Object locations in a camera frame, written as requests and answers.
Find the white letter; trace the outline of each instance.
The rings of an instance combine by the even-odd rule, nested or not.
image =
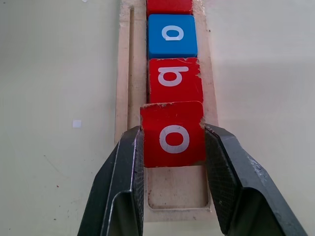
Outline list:
[[[176,37],[170,37],[167,35],[167,32],[169,30],[175,30],[178,32],[178,36]],[[163,38],[165,38],[166,41],[179,41],[182,40],[182,38],[184,37],[184,31],[182,30],[182,28],[178,27],[178,26],[165,26],[162,29],[162,36]]]
[[[179,133],[183,136],[183,142],[177,146],[171,146],[166,142],[166,136],[170,133]],[[168,153],[181,153],[189,146],[189,134],[187,130],[179,125],[170,125],[162,129],[159,134],[159,144]]]
[[[167,86],[167,87],[173,87],[176,85],[179,85],[183,79],[181,73],[179,72],[186,72],[188,71],[187,66],[180,66],[180,67],[160,67],[158,69],[159,75],[158,75],[158,81],[161,85]],[[176,75],[176,79],[172,81],[168,81],[164,79],[164,74],[172,72]]]

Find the letter block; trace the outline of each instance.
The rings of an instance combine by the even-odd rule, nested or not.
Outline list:
[[[191,166],[205,161],[200,102],[147,104],[140,108],[140,115],[145,167]]]
[[[192,14],[192,0],[148,0],[147,15]]]
[[[203,102],[197,58],[151,59],[149,62],[150,103]]]
[[[194,58],[197,56],[195,20],[191,15],[150,15],[149,58]]]

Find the red block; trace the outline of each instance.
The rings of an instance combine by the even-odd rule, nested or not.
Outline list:
[[[147,0],[147,15],[192,14],[192,0]]]
[[[151,59],[149,63],[150,103],[203,102],[197,58]]]
[[[205,161],[202,104],[197,101],[146,104],[140,108],[144,166],[191,166]]]

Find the wooden tray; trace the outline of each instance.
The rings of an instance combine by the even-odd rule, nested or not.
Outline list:
[[[218,125],[209,35],[201,0],[193,0],[198,59],[206,123]],[[140,106],[147,102],[146,0],[122,0],[118,49],[115,143],[126,130],[140,125]],[[209,220],[216,218],[205,168],[145,168],[144,220]]]

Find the table surface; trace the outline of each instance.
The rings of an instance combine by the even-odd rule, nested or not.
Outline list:
[[[315,3],[205,0],[205,9],[219,124],[314,235]],[[114,147],[118,20],[117,0],[0,2],[1,235],[77,234]],[[217,222],[144,226],[145,236],[219,232]]]

